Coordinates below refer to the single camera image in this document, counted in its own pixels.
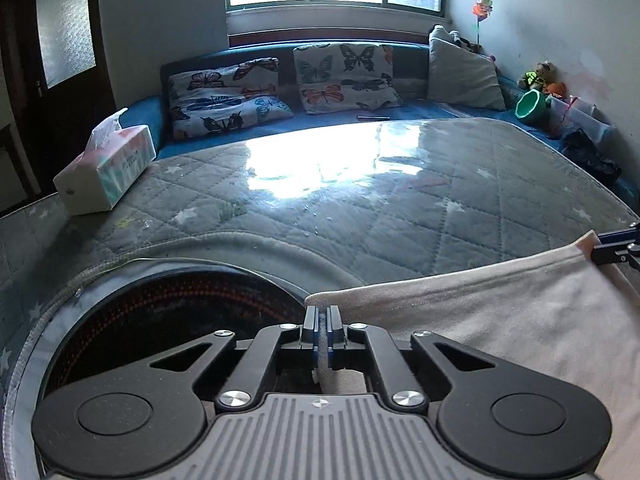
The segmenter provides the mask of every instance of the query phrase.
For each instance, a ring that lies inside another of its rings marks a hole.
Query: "wooden door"
[[[48,192],[53,177],[84,150],[93,127],[115,111],[98,0],[4,4],[8,90],[28,159]]]

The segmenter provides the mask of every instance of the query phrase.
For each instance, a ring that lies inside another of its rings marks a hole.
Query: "window sill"
[[[230,36],[286,28],[370,28],[426,34],[447,18],[409,10],[355,5],[303,4],[230,10]]]

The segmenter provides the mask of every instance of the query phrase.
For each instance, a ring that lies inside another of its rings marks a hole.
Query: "tissue pack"
[[[148,126],[120,127],[125,110],[101,122],[84,152],[53,179],[70,215],[110,211],[156,158]]]

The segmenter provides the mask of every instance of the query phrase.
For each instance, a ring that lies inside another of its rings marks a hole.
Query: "triangular cutout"
[[[183,372],[198,360],[198,358],[207,351],[211,343],[200,343],[178,352],[177,354],[165,357],[155,363],[151,363],[152,368],[161,368],[162,370],[170,370],[172,372]]]
[[[436,343],[436,348],[461,372],[473,372],[495,368],[495,365],[445,343]]]

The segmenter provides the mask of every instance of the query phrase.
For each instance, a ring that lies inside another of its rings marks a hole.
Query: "quilted tablecloth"
[[[0,219],[2,392],[52,300],[132,258],[224,261],[312,293],[528,256],[636,219],[489,119],[330,126],[165,159],[110,213],[69,218],[53,195]]]

